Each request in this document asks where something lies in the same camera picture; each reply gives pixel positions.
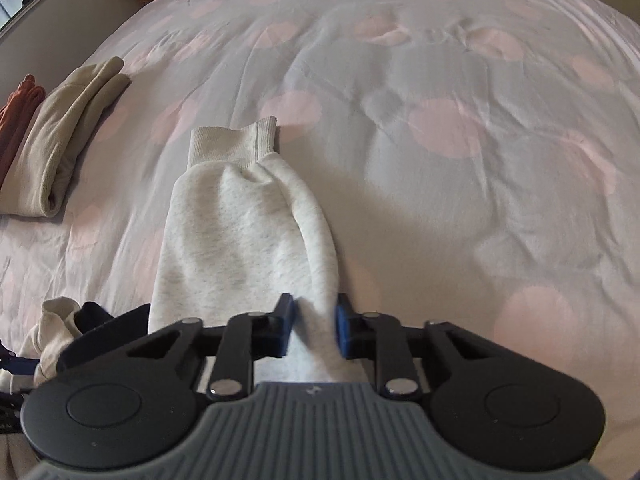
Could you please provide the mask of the light grey printed sweatshirt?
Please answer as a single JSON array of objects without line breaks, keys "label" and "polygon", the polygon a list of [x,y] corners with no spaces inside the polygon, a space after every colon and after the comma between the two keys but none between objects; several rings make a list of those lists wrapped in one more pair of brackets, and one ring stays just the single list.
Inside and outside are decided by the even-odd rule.
[{"label": "light grey printed sweatshirt", "polygon": [[151,307],[111,318],[70,298],[47,300],[21,348],[38,360],[31,385],[54,376],[73,342],[98,350],[183,318],[216,326],[267,311],[286,292],[298,305],[288,354],[262,364],[258,378],[360,379],[335,341],[340,278],[329,226],[314,194],[274,148],[276,134],[274,117],[239,130],[192,131],[186,171],[171,193]]}]

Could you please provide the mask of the folded beige garment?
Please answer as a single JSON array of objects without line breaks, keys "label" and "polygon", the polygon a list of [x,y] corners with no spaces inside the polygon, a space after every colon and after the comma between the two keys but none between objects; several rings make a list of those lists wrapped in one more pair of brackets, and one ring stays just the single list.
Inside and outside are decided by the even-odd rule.
[{"label": "folded beige garment", "polygon": [[76,162],[103,113],[130,84],[124,60],[71,72],[40,105],[1,185],[1,212],[53,218],[63,206]]}]

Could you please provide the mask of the pink polka dot bedspread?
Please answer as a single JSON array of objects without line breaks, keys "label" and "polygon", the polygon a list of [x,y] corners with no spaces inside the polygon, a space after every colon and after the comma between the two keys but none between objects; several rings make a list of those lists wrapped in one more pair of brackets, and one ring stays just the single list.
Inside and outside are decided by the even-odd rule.
[{"label": "pink polka dot bedspread", "polygon": [[151,299],[195,127],[277,118],[352,303],[571,374],[639,468],[639,29],[597,0],[160,0],[91,53],[130,86],[55,220],[1,221],[1,338]]}]

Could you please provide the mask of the folded rust orange garment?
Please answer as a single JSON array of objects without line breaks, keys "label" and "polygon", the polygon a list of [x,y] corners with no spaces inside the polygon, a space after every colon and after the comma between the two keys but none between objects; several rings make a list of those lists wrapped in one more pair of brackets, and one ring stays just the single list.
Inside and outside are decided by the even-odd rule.
[{"label": "folded rust orange garment", "polygon": [[28,74],[1,109],[0,122],[0,180],[14,161],[35,111],[46,97],[46,90],[36,84],[35,76]]}]

